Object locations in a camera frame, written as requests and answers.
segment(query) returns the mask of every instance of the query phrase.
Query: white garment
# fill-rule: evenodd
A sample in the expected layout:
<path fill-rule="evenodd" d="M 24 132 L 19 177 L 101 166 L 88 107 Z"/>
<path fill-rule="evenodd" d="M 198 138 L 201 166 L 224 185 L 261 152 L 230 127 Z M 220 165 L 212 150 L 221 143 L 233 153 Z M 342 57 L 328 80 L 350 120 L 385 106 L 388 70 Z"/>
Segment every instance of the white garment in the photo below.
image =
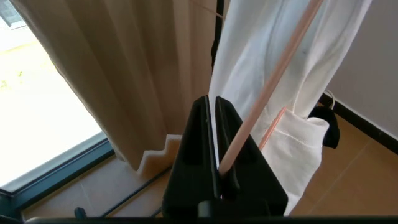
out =
<path fill-rule="evenodd" d="M 308 2 L 231 1 L 209 90 L 216 148 L 215 97 L 232 102 L 241 118 L 246 118 Z M 259 144 L 279 110 L 287 106 L 262 151 L 289 196 L 286 215 L 301 198 L 321 161 L 328 124 L 307 116 L 340 66 L 370 2 L 324 1 L 251 131 Z"/>

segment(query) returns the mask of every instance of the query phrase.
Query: black baseboard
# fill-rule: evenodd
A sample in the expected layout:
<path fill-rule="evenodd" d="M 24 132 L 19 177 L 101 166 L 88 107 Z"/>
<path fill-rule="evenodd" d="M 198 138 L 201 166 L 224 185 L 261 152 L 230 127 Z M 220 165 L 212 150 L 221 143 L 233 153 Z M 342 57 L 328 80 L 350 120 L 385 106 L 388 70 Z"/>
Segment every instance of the black baseboard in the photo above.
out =
<path fill-rule="evenodd" d="M 325 106 L 330 106 L 332 99 L 328 95 L 322 94 L 319 102 Z M 386 146 L 392 152 L 398 154 L 398 141 L 384 131 L 381 131 L 379 128 L 375 127 L 375 125 L 367 122 L 365 119 L 358 116 L 356 113 L 352 112 L 337 101 L 333 111 L 348 121 L 350 124 L 361 130 L 363 133 L 376 140 L 378 143 Z"/>

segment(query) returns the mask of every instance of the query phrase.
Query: curtain fold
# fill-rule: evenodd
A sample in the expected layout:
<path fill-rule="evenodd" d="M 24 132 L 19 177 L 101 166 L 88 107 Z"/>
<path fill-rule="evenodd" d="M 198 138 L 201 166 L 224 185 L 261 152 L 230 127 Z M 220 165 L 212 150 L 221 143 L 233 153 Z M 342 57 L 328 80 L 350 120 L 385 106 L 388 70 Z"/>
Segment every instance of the curtain fold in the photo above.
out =
<path fill-rule="evenodd" d="M 215 17 L 191 1 L 12 3 L 135 170 L 145 150 L 183 133 L 192 102 L 208 93 Z"/>

